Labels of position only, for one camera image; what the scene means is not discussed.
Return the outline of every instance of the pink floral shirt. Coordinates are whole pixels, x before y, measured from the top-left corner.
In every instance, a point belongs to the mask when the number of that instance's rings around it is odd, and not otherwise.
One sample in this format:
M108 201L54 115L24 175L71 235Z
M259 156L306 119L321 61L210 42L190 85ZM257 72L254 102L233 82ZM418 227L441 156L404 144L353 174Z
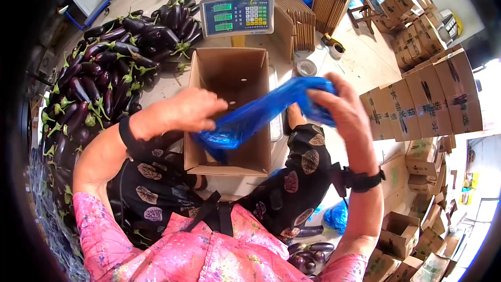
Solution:
M287 246L235 205L234 236L212 232L203 222L172 213L162 238L147 250L135 248L104 205L88 193L73 204L85 267L101 281L310 281L287 262ZM329 263L317 281L362 281L367 259L347 255Z

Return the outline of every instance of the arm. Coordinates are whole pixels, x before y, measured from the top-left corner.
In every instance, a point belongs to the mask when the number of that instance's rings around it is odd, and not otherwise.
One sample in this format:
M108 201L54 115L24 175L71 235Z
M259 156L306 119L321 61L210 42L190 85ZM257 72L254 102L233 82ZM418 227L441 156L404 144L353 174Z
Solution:
M353 87L339 75L327 76L338 90L335 96L325 91L309 91L310 97L326 107L337 123L346 144L350 170L374 176L379 172L372 146L369 119ZM345 255L369 257L376 247L383 220L383 191L381 184L365 193L350 194L346 230L331 256L330 263Z

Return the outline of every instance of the green led display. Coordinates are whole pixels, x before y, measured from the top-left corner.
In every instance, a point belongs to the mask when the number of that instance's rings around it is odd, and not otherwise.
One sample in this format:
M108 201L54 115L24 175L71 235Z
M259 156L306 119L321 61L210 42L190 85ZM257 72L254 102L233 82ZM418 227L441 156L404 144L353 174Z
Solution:
M226 11L226 10L231 10L231 3L214 6L214 12Z
M233 19L233 16L231 13L218 14L218 15L214 16L215 22L226 21L226 20L231 20L231 19Z
M233 23L216 24L216 32L217 31L227 31L230 29L233 29Z

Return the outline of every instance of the wooden stool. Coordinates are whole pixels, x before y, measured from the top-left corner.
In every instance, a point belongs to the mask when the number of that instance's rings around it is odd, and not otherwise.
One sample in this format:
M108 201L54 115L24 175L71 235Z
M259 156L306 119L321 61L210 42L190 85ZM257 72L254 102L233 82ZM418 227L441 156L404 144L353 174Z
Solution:
M360 11L363 17L355 19L355 17L353 16L353 12L356 11ZM381 7L381 5L377 0L363 0L361 7L348 9L348 16L350 17L353 26L355 28L359 28L358 23L365 22L372 35L374 34L374 30L372 29L372 18L379 15L386 16L386 13L384 13L383 8Z

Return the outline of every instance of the pile of eggplants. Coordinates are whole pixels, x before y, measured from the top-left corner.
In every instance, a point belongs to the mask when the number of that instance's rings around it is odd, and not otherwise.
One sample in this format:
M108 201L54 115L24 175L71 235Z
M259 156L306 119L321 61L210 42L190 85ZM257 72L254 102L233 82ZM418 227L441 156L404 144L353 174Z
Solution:
M295 243L288 247L288 251L290 256L287 261L309 278L314 279L317 266L323 266L326 263L325 253L334 251L334 245L327 242L310 245Z
M84 33L65 53L42 113L41 152L50 164L71 172L100 131L142 109L141 91L155 74L184 70L203 39L198 10L195 0L168 0L150 16L129 12Z

